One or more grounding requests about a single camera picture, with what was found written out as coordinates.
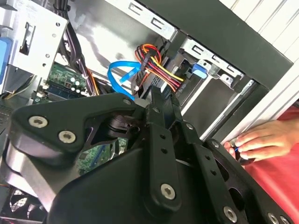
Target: cable connector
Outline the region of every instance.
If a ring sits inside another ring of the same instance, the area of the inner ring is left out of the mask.
[[[146,53],[145,58],[140,66],[140,71],[145,71],[146,66],[149,63],[151,57],[155,57],[157,52],[154,49],[149,49],[148,53]]]

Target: red surface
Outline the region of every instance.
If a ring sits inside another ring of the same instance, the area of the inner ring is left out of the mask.
[[[289,108],[279,120],[299,117],[299,109]],[[299,143],[285,156],[254,162],[245,167],[273,200],[299,224]]]

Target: metal frame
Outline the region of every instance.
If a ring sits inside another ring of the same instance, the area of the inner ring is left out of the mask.
[[[60,40],[64,34],[67,20],[46,8],[28,0],[10,2],[14,9],[10,21],[5,23],[1,35],[13,41],[8,64],[34,75],[46,78],[52,68]],[[26,24],[32,29],[26,31]],[[31,36],[28,55],[20,53],[24,39]]]
[[[159,34],[166,40],[169,40],[170,42],[173,41],[173,39],[178,34],[178,30],[174,26],[158,17],[156,14],[134,0],[105,1],[117,7],[119,10],[136,19],[137,21],[155,31],[157,34]]]

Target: yellow wire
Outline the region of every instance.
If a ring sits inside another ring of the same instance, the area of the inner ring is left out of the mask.
[[[165,71],[168,75],[170,75],[171,77],[176,78],[176,79],[179,80],[179,81],[182,81],[182,82],[184,81],[182,78],[173,75],[171,72],[169,72],[168,70],[166,70],[165,68],[163,68],[163,67],[162,67],[162,66],[155,60],[154,57],[150,57],[150,58],[153,60],[153,62],[154,62],[160,69],[162,69],[163,71]]]

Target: blue plastic tab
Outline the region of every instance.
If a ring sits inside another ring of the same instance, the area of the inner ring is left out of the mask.
[[[13,42],[11,39],[7,37],[0,37],[0,84],[3,83],[5,68],[9,60],[12,44]]]
[[[192,68],[192,73],[205,79],[207,78],[207,74],[206,74],[207,70],[203,67],[201,67],[199,64],[195,64]]]

